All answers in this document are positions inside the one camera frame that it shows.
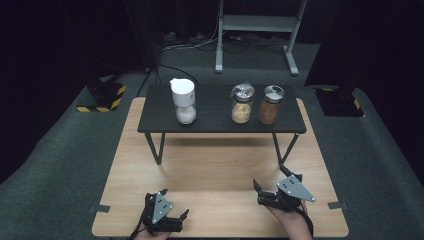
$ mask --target white container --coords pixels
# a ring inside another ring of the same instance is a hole
[[[170,81],[177,119],[182,124],[196,120],[196,97],[194,83],[188,79],[174,78]]]

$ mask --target white lid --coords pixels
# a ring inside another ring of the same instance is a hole
[[[179,107],[188,107],[194,104],[194,83],[188,79],[174,78],[170,81],[174,104]]]
[[[188,79],[174,78],[170,83],[172,91],[176,94],[187,94],[194,90],[194,83]]]

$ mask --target black floor stand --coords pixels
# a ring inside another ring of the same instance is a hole
[[[325,116],[363,117],[364,112],[352,94],[340,97],[334,89],[315,89],[315,94]]]

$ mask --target wooden table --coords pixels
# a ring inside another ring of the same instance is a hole
[[[169,217],[190,209],[184,229],[171,237],[278,238],[286,236],[276,219],[257,204],[252,179],[264,191],[276,191],[285,178],[275,162],[272,138],[260,133],[172,133],[167,135],[164,162],[157,165],[146,138],[137,132],[144,98],[130,107],[116,155],[100,202],[110,206],[97,212],[95,236],[129,236],[144,208],[146,193],[164,188],[173,204]],[[316,198],[307,203],[316,237],[344,237],[348,227],[340,208],[309,118],[301,100],[299,107],[307,128],[298,139],[285,166],[303,174],[303,184]],[[152,134],[160,141],[160,134]],[[290,134],[277,134],[290,142]]]

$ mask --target black table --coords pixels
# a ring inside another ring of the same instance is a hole
[[[266,85],[255,85],[250,120],[247,123],[235,123],[231,119],[233,85],[196,85],[196,120],[191,124],[181,124],[175,115],[172,91],[169,85],[150,85],[140,117],[137,131],[144,133],[158,165],[162,161],[166,133],[271,133],[277,151],[278,163],[287,159],[300,134],[306,132],[306,126],[300,113],[293,89],[281,85],[285,91],[285,100],[280,106],[277,122],[264,125],[257,119],[259,107]],[[161,133],[159,153],[153,143],[151,133]],[[281,158],[277,133],[293,133],[285,155]]]

